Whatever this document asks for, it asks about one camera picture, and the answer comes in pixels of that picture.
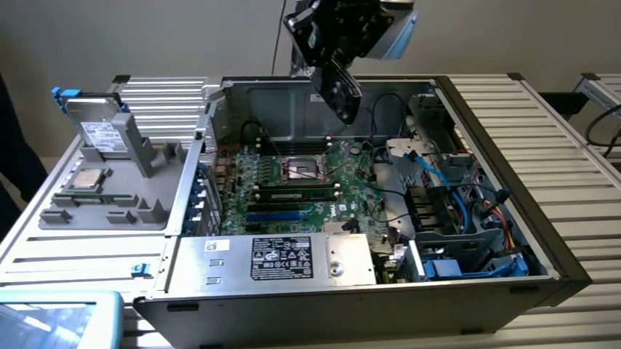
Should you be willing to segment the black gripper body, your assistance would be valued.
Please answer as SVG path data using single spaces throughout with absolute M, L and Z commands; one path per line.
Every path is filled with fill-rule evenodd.
M 349 65 L 364 57 L 392 24 L 393 17 L 379 1 L 312 1 L 308 65 L 331 60 Z

